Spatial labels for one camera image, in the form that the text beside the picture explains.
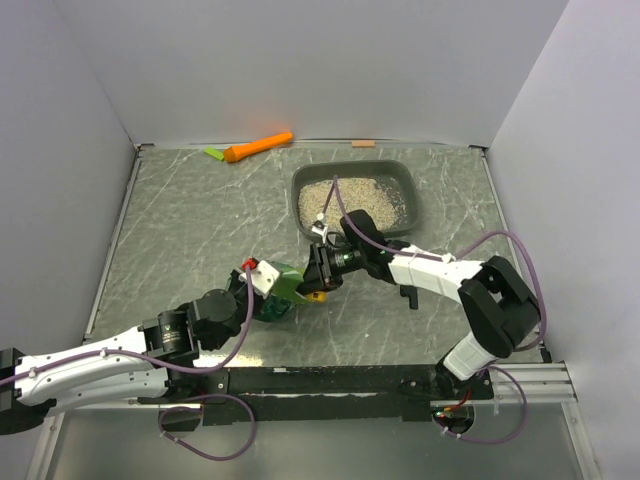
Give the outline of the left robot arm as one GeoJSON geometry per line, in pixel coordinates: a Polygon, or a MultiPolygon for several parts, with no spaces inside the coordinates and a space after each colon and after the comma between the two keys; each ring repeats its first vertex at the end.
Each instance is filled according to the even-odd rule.
{"type": "Polygon", "coordinates": [[[135,387],[167,394],[176,402],[196,393],[196,375],[211,373],[194,362],[203,350],[217,350],[230,338],[245,340],[264,297],[249,270],[232,273],[224,289],[166,310],[103,341],[62,352],[28,355],[1,352],[1,432],[23,433],[40,426],[53,411],[64,411],[101,396],[110,387],[119,397],[135,387]]]}

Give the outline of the green litter bag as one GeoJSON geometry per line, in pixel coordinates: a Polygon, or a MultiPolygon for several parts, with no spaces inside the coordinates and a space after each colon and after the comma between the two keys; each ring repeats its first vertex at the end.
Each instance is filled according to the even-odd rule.
{"type": "Polygon", "coordinates": [[[258,321],[272,323],[282,320],[297,306],[307,303],[307,300],[295,292],[302,281],[303,271],[290,265],[267,261],[281,271],[281,277],[273,288],[271,295],[264,299],[261,306],[255,305],[253,318],[258,321]]]}

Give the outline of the tan tape piece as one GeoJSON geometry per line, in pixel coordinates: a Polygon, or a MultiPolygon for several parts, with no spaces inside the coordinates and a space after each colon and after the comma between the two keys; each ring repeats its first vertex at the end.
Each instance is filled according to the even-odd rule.
{"type": "Polygon", "coordinates": [[[351,142],[352,148],[375,148],[376,142],[373,140],[353,140],[351,142]]]}

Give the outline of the yellow plastic scoop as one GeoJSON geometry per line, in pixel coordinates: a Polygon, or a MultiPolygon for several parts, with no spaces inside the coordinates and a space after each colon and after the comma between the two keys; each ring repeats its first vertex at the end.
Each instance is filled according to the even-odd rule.
{"type": "Polygon", "coordinates": [[[324,303],[327,299],[327,293],[323,291],[316,291],[306,295],[306,299],[313,303],[324,303]]]}

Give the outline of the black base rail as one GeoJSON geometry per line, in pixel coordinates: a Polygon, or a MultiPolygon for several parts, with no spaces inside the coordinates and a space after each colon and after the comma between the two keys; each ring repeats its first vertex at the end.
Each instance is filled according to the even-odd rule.
{"type": "Polygon", "coordinates": [[[169,375],[166,394],[138,398],[162,410],[195,404],[205,426],[259,422],[399,418],[429,421],[439,405],[494,398],[490,375],[460,381],[439,365],[226,367],[214,373],[169,375]]]}

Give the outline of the grey litter box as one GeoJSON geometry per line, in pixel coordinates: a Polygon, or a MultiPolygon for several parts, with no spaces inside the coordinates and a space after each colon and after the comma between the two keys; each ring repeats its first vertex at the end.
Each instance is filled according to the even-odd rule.
{"type": "Polygon", "coordinates": [[[406,166],[394,160],[329,162],[303,166],[293,175],[294,220],[305,237],[317,237],[311,225],[321,212],[331,231],[340,229],[337,200],[326,199],[335,176],[346,210],[366,211],[385,236],[407,235],[420,225],[420,199],[406,166]]]}

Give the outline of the green rectangular block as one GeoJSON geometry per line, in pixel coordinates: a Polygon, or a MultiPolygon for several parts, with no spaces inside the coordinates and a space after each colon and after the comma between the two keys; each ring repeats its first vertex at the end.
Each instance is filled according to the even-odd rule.
{"type": "Polygon", "coordinates": [[[208,155],[208,156],[210,156],[210,157],[212,157],[212,158],[214,158],[214,159],[216,159],[216,160],[218,160],[218,161],[221,161],[221,162],[224,162],[224,161],[225,161],[224,153],[223,153],[222,151],[220,151],[220,150],[216,149],[216,148],[213,148],[213,147],[205,147],[205,148],[203,149],[203,152],[204,152],[206,155],[208,155]]]}

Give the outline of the orange toy microphone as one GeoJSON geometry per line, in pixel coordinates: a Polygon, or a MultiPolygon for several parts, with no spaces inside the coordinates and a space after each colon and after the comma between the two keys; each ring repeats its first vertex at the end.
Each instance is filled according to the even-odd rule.
{"type": "Polygon", "coordinates": [[[230,146],[223,151],[223,160],[226,163],[236,163],[249,156],[287,145],[293,140],[294,135],[292,132],[284,132],[250,143],[230,146]]]}

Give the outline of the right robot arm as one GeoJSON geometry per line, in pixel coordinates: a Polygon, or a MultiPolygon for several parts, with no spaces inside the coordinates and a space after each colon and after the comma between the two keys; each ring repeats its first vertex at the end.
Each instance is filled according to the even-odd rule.
{"type": "Polygon", "coordinates": [[[340,220],[346,243],[310,247],[300,296],[339,288],[343,276],[364,270],[397,285],[415,310],[417,291],[426,290],[459,303],[470,332],[439,361],[436,384],[441,394],[458,398],[484,367],[514,353],[542,321],[540,303],[511,262],[501,256],[482,261],[457,260],[426,252],[404,241],[388,241],[364,210],[340,220]]]}

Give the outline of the litter granules in box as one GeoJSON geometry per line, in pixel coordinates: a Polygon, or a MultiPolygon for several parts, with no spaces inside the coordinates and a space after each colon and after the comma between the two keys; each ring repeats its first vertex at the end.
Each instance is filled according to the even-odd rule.
{"type": "MultiPolygon", "coordinates": [[[[310,230],[316,215],[323,211],[333,183],[323,180],[301,188],[297,213],[304,229],[310,230]]],[[[382,178],[340,178],[339,188],[347,212],[365,210],[380,231],[400,227],[407,219],[407,210],[396,180],[382,178]]]]}

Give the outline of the black bag clip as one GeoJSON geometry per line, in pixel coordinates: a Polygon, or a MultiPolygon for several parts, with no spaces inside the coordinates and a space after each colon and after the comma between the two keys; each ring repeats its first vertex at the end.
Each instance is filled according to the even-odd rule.
{"type": "Polygon", "coordinates": [[[419,298],[418,291],[415,286],[411,285],[400,285],[399,286],[399,294],[402,298],[408,300],[409,309],[410,310],[418,310],[419,309],[419,298]]]}

